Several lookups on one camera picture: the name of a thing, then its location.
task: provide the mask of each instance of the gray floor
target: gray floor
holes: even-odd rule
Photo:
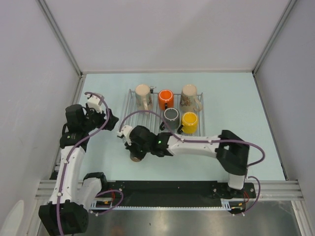
[[[245,217],[226,211],[115,210],[90,216],[80,236],[300,236],[291,202],[258,202]]]

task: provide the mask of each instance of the rack wire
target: rack wire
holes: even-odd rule
[[[152,98],[152,104],[153,108],[152,111],[155,113],[158,113],[160,116],[163,115],[163,111],[159,108],[158,106],[158,92],[153,92],[151,93],[151,98]],[[200,112],[194,112],[198,116],[198,128],[197,131],[193,134],[185,134],[183,133],[182,135],[185,136],[205,136],[205,114],[204,114],[204,102],[203,102],[203,93],[197,95],[198,100],[202,104],[202,111]],[[183,112],[180,109],[180,99],[181,99],[181,94],[180,93],[175,93],[174,94],[174,108],[178,109],[180,112],[180,115],[183,114]],[[125,113],[123,119],[130,114],[131,112],[137,111],[137,106],[136,106],[136,101],[135,101],[135,91],[129,89],[128,95],[127,95],[127,102],[126,102],[126,107],[125,107]],[[135,127],[137,125],[142,125],[150,129],[151,132],[157,134],[160,132],[168,132],[167,129],[164,131],[160,131],[159,126],[162,123],[162,120],[155,116],[154,114],[149,113],[148,115],[145,113],[137,113],[134,114],[133,116],[129,117],[124,125],[130,125],[132,127]]]

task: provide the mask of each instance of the light blue table surface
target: light blue table surface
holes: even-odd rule
[[[251,73],[142,73],[88,74],[84,92],[101,93],[113,114],[123,117],[128,90],[138,84],[156,86],[155,91],[170,89],[180,93],[182,86],[194,84],[204,93],[206,135],[228,129],[245,141],[261,146],[266,159],[250,167],[249,175],[260,180],[284,180],[281,164]],[[141,162],[132,162],[124,143],[113,131],[101,131],[90,138],[80,179],[86,173],[104,172],[108,180],[227,180],[228,174],[213,158],[197,155],[156,157],[151,154]],[[261,158],[260,151],[250,148],[249,162]]]

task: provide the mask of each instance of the mug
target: mug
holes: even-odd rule
[[[164,111],[167,108],[174,107],[174,94],[171,90],[165,89],[158,93],[159,108]]]
[[[182,89],[180,108],[183,112],[200,112],[202,104],[197,98],[197,87],[195,85],[185,85]]]
[[[181,122],[181,119],[180,119],[180,116],[179,116],[179,111],[177,109],[175,109],[175,108],[167,108],[163,112],[163,118],[167,122],[167,124],[169,125],[169,127],[171,129],[177,129],[178,126],[180,125],[180,122]],[[160,130],[164,130],[165,129],[164,121],[159,126],[159,129]]]
[[[198,128],[198,116],[194,112],[186,112],[182,115],[182,124],[177,133],[193,134]]]
[[[136,105],[138,110],[151,110],[152,98],[148,85],[138,85],[135,89]]]

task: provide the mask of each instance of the wall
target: wall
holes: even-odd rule
[[[47,3],[83,71],[251,71],[288,0]]]
[[[25,235],[39,181],[48,177],[78,77],[35,0],[0,3],[0,228],[25,201]]]
[[[257,80],[290,179],[315,219],[315,1],[298,1]]]

